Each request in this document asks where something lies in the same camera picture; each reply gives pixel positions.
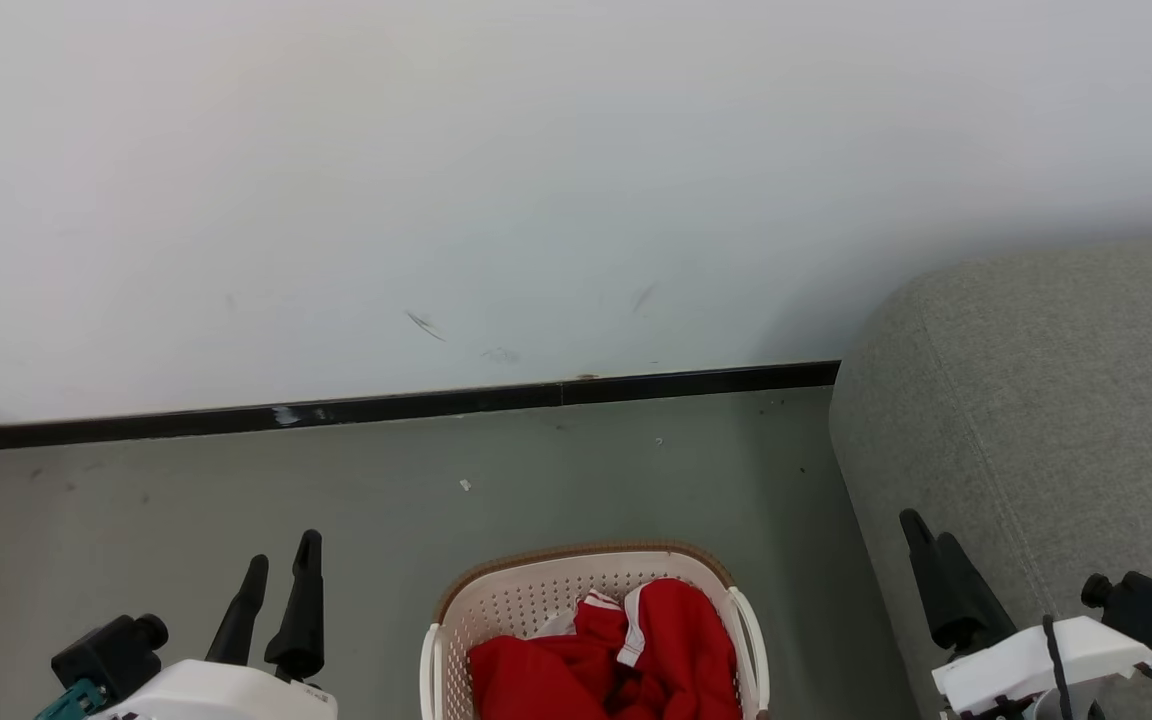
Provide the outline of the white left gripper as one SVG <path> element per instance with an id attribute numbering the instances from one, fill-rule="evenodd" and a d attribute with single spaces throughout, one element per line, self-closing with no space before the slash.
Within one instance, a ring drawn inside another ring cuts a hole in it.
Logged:
<path id="1" fill-rule="evenodd" d="M 301 536 L 291 564 L 291 593 L 264 661 L 275 676 L 247 667 L 257 616 L 268 584 L 270 560 L 251 559 L 225 611 L 205 661 L 187 659 L 160 670 L 124 702 L 96 719 L 338 719 L 332 694 L 305 683 L 325 664 L 323 537 Z"/>

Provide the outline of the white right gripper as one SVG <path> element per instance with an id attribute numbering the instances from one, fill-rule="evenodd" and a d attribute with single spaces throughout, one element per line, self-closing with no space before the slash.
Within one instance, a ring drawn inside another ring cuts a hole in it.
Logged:
<path id="1" fill-rule="evenodd" d="M 932 670 L 942 717 L 1101 717 L 1115 680 L 1152 679 L 1152 650 L 1093 617 L 1018 632 L 954 535 L 935 539 L 915 509 L 899 520 L 932 641 L 970 653 Z"/>

